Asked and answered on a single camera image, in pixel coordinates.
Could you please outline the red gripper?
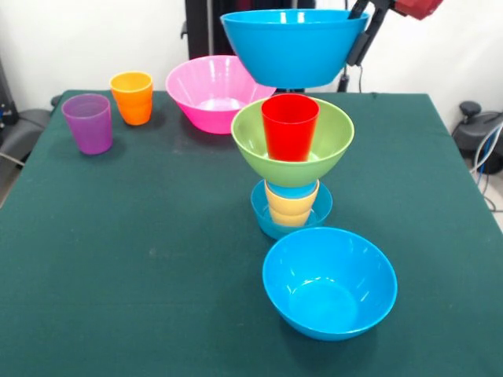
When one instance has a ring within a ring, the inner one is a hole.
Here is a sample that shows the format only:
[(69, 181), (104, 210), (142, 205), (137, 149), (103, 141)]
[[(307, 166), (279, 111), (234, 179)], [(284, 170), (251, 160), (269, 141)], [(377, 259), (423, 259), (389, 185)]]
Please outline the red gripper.
[[(369, 0), (357, 0), (351, 8), (349, 19), (358, 19), (364, 13)], [(369, 26), (362, 31), (356, 38), (354, 45), (347, 56), (347, 64), (350, 66), (361, 66), (362, 61), (373, 43), (387, 10), (393, 10), (403, 16), (411, 16), (416, 20), (423, 20), (433, 14), (434, 11), (442, 4), (442, 0), (383, 0), (373, 1), (375, 11)]]

